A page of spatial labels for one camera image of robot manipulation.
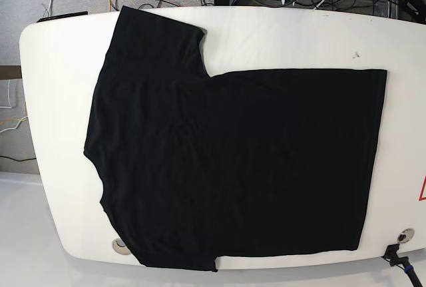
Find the left metal table grommet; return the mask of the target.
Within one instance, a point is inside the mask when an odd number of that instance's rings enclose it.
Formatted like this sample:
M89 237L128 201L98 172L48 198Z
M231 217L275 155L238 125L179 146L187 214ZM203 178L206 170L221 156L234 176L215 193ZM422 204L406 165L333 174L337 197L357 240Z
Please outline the left metal table grommet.
M112 241L112 249L120 255L128 256L132 254L127 245L119 238Z

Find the black T-shirt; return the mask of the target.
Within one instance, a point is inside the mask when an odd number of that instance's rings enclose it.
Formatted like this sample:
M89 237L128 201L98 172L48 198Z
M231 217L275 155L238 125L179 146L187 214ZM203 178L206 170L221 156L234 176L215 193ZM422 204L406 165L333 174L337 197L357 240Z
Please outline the black T-shirt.
M358 248L387 71L210 77L198 27L122 8L84 146L100 203L147 267Z

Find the right metal table grommet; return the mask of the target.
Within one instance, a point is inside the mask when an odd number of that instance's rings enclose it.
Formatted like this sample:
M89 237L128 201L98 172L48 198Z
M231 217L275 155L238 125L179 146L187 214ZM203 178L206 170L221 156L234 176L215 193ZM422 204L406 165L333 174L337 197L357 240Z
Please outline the right metal table grommet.
M405 244L409 242L414 237L415 231L413 228L406 228L402 231L397 237L397 241L399 244Z

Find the metal table grommet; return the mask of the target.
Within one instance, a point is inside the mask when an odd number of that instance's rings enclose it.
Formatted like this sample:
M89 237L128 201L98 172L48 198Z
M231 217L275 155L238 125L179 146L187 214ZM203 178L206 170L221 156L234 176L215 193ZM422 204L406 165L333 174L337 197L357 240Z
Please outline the metal table grommet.
M132 254L127 245L119 238L112 241L112 249L120 255L128 256Z
M414 237L415 231L413 228L406 228L402 231L397 237L397 241L399 244L405 244L409 242Z

